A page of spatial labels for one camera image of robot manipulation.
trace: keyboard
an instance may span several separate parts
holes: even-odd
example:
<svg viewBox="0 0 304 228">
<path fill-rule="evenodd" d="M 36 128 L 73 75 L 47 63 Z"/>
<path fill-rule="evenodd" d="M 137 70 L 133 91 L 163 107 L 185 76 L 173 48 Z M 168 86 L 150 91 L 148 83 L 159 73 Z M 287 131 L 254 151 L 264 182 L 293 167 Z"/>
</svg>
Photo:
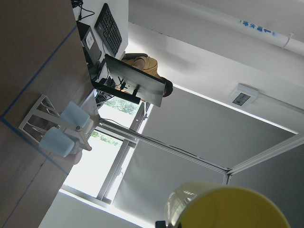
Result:
<svg viewBox="0 0 304 228">
<path fill-rule="evenodd" d="M 122 37 L 107 3 L 104 4 L 94 25 L 98 35 L 111 55 L 115 57 L 122 43 Z"/>
</svg>

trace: computer tower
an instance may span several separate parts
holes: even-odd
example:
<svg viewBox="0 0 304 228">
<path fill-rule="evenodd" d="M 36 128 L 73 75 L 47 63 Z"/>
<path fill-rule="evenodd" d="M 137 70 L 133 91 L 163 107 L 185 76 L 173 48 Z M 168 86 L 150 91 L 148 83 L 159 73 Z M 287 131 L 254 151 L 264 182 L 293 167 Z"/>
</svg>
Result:
<svg viewBox="0 0 304 228">
<path fill-rule="evenodd" d="M 80 35 L 85 60 L 87 62 L 87 67 L 92 68 L 99 60 L 101 51 L 94 37 L 91 26 L 78 21 L 77 28 Z"/>
</svg>

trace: ceiling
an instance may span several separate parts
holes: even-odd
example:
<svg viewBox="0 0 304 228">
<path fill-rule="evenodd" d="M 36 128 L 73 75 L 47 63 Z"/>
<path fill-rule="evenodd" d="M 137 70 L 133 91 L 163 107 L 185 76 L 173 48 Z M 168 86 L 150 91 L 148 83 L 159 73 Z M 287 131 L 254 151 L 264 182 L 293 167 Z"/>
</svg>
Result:
<svg viewBox="0 0 304 228">
<path fill-rule="evenodd" d="M 281 0 L 280 4 L 274 0 L 178 2 L 198 8 L 200 5 L 213 8 L 236 18 L 269 26 L 282 34 L 293 31 L 293 38 L 304 40 L 304 27 L 301 25 L 304 21 L 304 1 Z M 227 35 L 229 31 L 226 28 L 208 24 L 189 11 L 175 8 L 171 0 L 130 0 L 129 22 L 126 52 L 144 52 L 157 59 L 159 74 L 176 86 L 234 106 L 229 101 L 230 94 L 238 83 L 243 83 L 260 93 L 304 109 L 303 56 L 242 34 Z M 202 26 L 208 27 L 207 33 Z M 220 40 L 221 35 L 214 36 L 214 39 L 209 37 L 216 32 L 221 32 L 226 39 Z M 232 48 L 235 41 L 237 48 Z M 248 47 L 255 48 L 245 52 Z M 247 108 L 239 109 L 294 132 L 304 132 L 304 114 L 278 102 L 258 97 Z"/>
</svg>

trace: conduit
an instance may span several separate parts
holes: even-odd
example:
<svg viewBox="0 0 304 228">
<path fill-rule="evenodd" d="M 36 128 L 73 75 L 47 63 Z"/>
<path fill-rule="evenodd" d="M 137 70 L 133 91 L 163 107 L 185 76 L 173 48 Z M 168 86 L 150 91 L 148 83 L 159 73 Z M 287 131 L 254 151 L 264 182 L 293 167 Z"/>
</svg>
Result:
<svg viewBox="0 0 304 228">
<path fill-rule="evenodd" d="M 168 5 L 171 8 L 174 7 L 177 10 L 189 13 L 198 18 L 214 22 L 304 56 L 304 43 L 291 38 L 293 33 L 290 33 L 288 36 L 284 36 L 249 21 L 237 19 L 228 14 L 204 7 L 188 0 L 157 1 L 159 1 L 160 4 Z"/>
</svg>

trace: window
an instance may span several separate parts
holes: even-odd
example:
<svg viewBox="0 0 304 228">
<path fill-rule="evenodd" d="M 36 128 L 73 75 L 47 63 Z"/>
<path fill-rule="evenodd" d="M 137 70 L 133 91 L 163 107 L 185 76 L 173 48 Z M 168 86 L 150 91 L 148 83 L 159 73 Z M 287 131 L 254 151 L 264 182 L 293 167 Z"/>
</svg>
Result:
<svg viewBox="0 0 304 228">
<path fill-rule="evenodd" d="M 136 105 L 113 97 L 98 112 L 103 119 L 142 132 L 151 108 L 149 103 Z M 92 151 L 83 151 L 80 162 L 73 166 L 62 189 L 107 207 L 115 197 L 138 141 L 99 125 L 88 142 Z"/>
</svg>

